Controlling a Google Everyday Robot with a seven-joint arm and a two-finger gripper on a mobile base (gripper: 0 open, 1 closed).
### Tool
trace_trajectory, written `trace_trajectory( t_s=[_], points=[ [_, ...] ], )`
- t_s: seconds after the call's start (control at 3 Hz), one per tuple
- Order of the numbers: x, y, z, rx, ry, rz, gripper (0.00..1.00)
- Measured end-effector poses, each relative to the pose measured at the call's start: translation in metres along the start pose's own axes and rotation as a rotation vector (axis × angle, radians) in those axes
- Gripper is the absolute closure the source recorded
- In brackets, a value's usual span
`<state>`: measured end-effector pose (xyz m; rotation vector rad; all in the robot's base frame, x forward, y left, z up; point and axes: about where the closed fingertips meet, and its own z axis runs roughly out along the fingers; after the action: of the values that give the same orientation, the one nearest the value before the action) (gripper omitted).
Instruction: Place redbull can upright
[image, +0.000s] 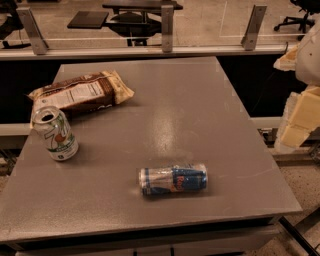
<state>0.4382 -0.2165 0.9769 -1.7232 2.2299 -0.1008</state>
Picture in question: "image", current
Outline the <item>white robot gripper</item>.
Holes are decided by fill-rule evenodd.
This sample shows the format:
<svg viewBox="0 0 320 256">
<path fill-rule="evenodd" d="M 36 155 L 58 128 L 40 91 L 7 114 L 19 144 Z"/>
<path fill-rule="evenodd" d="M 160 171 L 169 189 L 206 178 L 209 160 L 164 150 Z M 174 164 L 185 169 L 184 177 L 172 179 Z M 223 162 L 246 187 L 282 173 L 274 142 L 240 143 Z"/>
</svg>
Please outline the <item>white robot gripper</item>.
<svg viewBox="0 0 320 256">
<path fill-rule="evenodd" d="M 278 152 L 288 154 L 320 127 L 320 20 L 299 46 L 278 58 L 273 67 L 281 71 L 295 70 L 296 78 L 310 85 L 301 93 L 292 92 L 285 105 L 274 147 Z"/>
</svg>

